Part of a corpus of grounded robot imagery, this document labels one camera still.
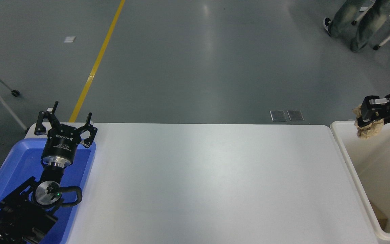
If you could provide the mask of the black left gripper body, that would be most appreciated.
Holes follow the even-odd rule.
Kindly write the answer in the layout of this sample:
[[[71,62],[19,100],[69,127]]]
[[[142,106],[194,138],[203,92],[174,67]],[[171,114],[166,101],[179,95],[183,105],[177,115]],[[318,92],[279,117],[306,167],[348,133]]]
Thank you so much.
[[[76,127],[61,124],[48,131],[48,140],[45,144],[42,160],[50,157],[61,157],[74,160],[81,137]]]

